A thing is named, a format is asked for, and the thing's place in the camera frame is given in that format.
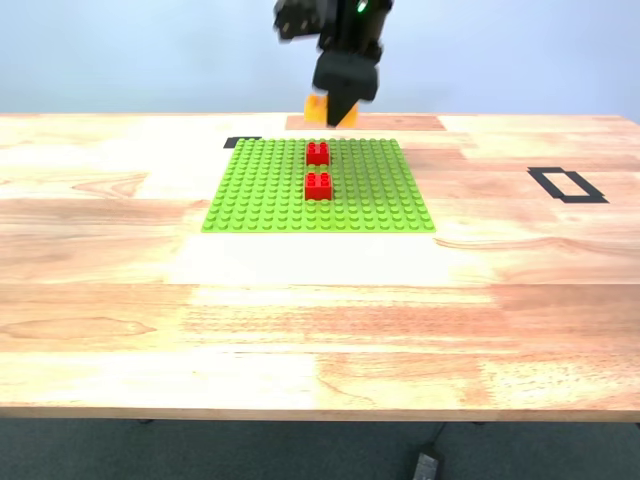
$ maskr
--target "table surface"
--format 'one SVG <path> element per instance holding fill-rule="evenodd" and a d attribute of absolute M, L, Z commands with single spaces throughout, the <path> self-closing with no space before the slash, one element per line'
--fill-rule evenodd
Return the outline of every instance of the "table surface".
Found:
<path fill-rule="evenodd" d="M 396 138 L 438 232 L 201 234 L 234 136 Z M 621 117 L 6 115 L 0 236 L 0 416 L 640 421 Z"/>

